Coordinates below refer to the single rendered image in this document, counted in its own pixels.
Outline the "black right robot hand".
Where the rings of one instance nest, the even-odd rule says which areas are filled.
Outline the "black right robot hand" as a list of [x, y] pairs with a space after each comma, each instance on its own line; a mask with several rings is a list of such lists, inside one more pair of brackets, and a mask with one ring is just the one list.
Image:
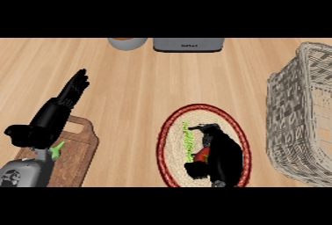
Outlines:
[[185, 163], [188, 175], [194, 179], [210, 178], [210, 182], [220, 180], [228, 188], [238, 185], [242, 172], [241, 145], [220, 129], [219, 124], [207, 124], [191, 127], [204, 134], [203, 143], [210, 148], [209, 161]]

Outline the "grey wicker basket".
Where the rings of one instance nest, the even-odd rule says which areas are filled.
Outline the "grey wicker basket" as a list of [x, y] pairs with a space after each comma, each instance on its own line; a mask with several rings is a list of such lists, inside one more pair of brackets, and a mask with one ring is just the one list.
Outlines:
[[306, 42], [268, 79], [266, 154], [291, 179], [332, 187], [332, 46]]

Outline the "grey round bowl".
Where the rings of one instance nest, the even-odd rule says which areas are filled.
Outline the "grey round bowl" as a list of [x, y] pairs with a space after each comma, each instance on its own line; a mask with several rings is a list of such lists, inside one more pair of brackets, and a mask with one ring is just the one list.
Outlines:
[[147, 38], [124, 38], [124, 39], [108, 39], [113, 47], [123, 51], [136, 50], [147, 42]]

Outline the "round red-rimmed woven placemat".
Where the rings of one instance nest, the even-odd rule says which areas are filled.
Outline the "round red-rimmed woven placemat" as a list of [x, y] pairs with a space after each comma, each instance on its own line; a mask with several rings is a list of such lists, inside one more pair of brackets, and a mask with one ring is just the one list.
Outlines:
[[[157, 141], [157, 164], [166, 185], [170, 187], [210, 187], [210, 179], [194, 179], [188, 175], [185, 163], [188, 163], [186, 150], [183, 147], [182, 123], [188, 127], [219, 124], [220, 129], [241, 145], [242, 150], [242, 172], [238, 187], [245, 187], [251, 179], [253, 153], [245, 133], [239, 123], [219, 107], [207, 104], [192, 104], [179, 108], [166, 119], [161, 126]], [[200, 130], [191, 130], [195, 137], [195, 148], [192, 155], [207, 146], [203, 143], [204, 134]]]

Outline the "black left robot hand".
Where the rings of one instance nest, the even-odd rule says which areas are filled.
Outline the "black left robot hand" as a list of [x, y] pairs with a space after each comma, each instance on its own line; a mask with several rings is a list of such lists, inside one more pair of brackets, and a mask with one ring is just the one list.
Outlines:
[[11, 137], [15, 146], [46, 149], [58, 140], [71, 110], [90, 85], [86, 72], [86, 69], [79, 70], [59, 95], [42, 106], [30, 124], [12, 125], [6, 128], [5, 134]]

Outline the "green vegetable stalk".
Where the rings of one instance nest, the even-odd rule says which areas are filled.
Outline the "green vegetable stalk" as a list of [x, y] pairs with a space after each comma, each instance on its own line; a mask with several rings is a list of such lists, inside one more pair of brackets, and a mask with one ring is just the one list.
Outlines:
[[183, 147], [186, 150], [188, 162], [194, 162], [192, 149], [195, 148], [195, 137], [188, 127], [188, 122], [182, 123], [182, 132], [183, 132]]

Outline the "small green vegetable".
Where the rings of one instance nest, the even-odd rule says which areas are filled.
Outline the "small green vegetable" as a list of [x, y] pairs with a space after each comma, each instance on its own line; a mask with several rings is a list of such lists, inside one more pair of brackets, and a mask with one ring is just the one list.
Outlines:
[[62, 148], [64, 144], [65, 144], [65, 142], [61, 142], [58, 146], [49, 148], [51, 157], [52, 157], [54, 161], [57, 161], [59, 159], [61, 148]]

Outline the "brown wooden cutting board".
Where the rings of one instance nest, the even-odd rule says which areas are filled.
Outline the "brown wooden cutting board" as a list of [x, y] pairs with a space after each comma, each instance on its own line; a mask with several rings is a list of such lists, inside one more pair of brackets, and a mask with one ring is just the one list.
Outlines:
[[82, 117], [70, 116], [67, 124], [70, 123], [83, 125], [83, 129], [79, 133], [64, 129], [55, 142], [57, 145], [64, 142], [49, 181], [49, 186], [57, 187], [82, 186], [99, 145], [92, 122]]

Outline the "red bell pepper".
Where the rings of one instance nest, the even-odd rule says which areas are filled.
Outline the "red bell pepper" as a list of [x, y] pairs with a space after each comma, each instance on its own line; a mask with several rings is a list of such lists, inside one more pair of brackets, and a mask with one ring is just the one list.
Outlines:
[[210, 148], [204, 148], [197, 154], [195, 154], [195, 157], [194, 157], [194, 161], [198, 162], [207, 162], [209, 161], [209, 157], [210, 157]]

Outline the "grey appliance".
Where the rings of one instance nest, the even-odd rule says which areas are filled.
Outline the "grey appliance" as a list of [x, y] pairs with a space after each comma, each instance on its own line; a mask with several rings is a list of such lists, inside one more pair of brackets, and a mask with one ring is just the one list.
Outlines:
[[214, 53], [223, 49], [223, 38], [154, 38], [154, 49], [167, 53]]

